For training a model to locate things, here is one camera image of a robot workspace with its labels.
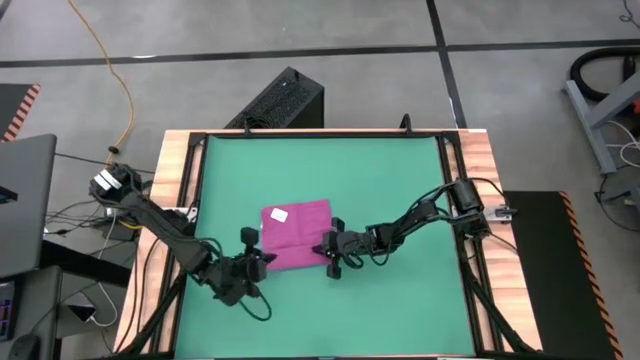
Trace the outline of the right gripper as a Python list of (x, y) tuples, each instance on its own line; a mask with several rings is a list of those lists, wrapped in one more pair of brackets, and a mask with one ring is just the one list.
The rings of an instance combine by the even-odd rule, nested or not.
[(368, 232), (364, 232), (367, 236), (366, 250), (361, 252), (348, 253), (344, 249), (344, 244), (351, 238), (351, 234), (355, 231), (343, 232), (345, 223), (340, 218), (331, 219), (331, 228), (322, 235), (321, 242), (312, 247), (315, 254), (322, 255), (330, 260), (326, 267), (326, 276), (329, 278), (340, 278), (340, 255), (331, 250), (337, 250), (337, 237), (339, 235), (339, 250), (343, 255), (355, 258), (356, 256), (373, 255), (377, 251), (376, 239)]

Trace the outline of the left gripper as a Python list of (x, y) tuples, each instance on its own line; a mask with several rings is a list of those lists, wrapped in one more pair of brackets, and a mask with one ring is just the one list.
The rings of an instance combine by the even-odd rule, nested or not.
[(246, 281), (259, 283), (266, 278), (267, 272), (271, 269), (271, 261), (276, 258), (277, 255), (271, 253), (245, 254), (241, 257), (239, 265), (240, 275)]

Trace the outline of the magenta towel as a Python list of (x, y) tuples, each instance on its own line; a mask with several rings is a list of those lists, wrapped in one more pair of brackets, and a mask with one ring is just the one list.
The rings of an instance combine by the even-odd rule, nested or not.
[(276, 205), (261, 210), (262, 251), (276, 254), (270, 271), (327, 265), (330, 260), (315, 254), (312, 247), (331, 228), (327, 199)]

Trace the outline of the green table mat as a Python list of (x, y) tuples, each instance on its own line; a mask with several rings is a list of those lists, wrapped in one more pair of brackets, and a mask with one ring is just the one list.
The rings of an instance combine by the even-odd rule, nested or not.
[[(348, 229), (399, 218), (443, 181), (434, 138), (208, 141), (197, 233), (226, 254), (268, 206), (327, 199)], [(228, 307), (195, 283), (185, 289), (179, 359), (468, 355), (473, 350), (451, 227), (431, 223), (384, 266), (367, 260), (339, 280), (324, 266), (275, 271), (262, 297)]]

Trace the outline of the black computer tower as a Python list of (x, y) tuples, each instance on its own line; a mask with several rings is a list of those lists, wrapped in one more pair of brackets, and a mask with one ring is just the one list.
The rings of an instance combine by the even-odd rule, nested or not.
[(323, 128), (324, 103), (321, 84), (287, 67), (225, 129)]

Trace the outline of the black orange-striped floor mat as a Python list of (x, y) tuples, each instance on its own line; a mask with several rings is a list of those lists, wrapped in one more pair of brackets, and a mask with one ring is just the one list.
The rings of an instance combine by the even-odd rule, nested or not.
[(543, 352), (624, 360), (568, 195), (507, 191), (511, 222)]
[(0, 143), (17, 138), (40, 91), (39, 84), (0, 83)]

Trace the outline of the dark grey desk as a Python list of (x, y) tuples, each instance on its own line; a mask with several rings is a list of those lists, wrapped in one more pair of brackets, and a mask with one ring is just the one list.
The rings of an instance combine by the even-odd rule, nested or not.
[[(0, 342), (0, 360), (7, 360), (13, 342), (26, 334), (34, 334), (40, 338), (39, 360), (57, 360), (60, 342), (58, 333), (60, 308), (65, 301), (90, 288), (102, 291), (106, 284), (127, 287), (131, 270), (126, 265), (137, 252), (135, 243), (129, 246), (131, 254), (127, 259), (116, 264), (105, 260), (104, 255), (120, 250), (123, 247), (121, 243), (85, 254), (45, 241), (40, 255), (42, 267), (21, 276), (23, 288), (17, 305), (15, 333), (12, 339)], [(65, 273), (86, 278), (89, 283), (63, 296), (61, 285), (62, 275)]]

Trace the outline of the grey laptop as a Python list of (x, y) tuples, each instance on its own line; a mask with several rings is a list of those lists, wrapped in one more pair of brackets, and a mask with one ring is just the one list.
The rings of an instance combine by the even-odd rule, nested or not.
[(39, 267), (57, 138), (0, 144), (0, 186), (17, 199), (0, 204), (0, 278)]

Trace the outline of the black computer mouse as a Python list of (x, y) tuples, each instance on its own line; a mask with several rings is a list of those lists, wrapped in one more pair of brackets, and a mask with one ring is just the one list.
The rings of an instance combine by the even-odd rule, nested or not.
[(39, 360), (40, 345), (41, 341), (37, 335), (22, 335), (11, 345), (7, 360)]

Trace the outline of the black keypad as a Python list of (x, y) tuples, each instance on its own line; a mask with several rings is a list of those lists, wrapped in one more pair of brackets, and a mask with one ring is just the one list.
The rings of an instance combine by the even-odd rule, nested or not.
[(0, 283), (0, 342), (12, 337), (15, 316), (16, 286), (13, 281)]

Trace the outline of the grey metal stand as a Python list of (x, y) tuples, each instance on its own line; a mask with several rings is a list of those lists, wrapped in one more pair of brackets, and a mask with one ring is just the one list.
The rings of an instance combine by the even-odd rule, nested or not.
[(623, 82), (595, 106), (590, 106), (586, 102), (575, 81), (567, 80), (564, 90), (578, 115), (582, 129), (598, 162), (600, 172), (602, 174), (615, 173), (617, 165), (606, 146), (602, 128), (615, 115), (630, 105), (634, 99), (640, 97), (640, 72)]

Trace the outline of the black metal table frame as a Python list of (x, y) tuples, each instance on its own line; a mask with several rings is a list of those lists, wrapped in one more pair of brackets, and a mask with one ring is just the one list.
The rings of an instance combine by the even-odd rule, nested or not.
[[(151, 187), (154, 200), (162, 205), (199, 204), (209, 136), (249, 140), (433, 137), (445, 178), (477, 178), (481, 183), (479, 194), (490, 205), (503, 197), (485, 130), (418, 129), (404, 118), (398, 129), (171, 129), (162, 141)], [(520, 349), (536, 349), (540, 339), (511, 226), (505, 221), (492, 225), (488, 245), (467, 237), (459, 228), (453, 232), (461, 256), (460, 268), (473, 275), (484, 292), (478, 296), (471, 287), (465, 289), (476, 351), (505, 352), (513, 342)], [(156, 244), (147, 230), (141, 233), (135, 259), (114, 342), (117, 350), (130, 345), (140, 333), (168, 293), (169, 283), (178, 271), (173, 253)]]

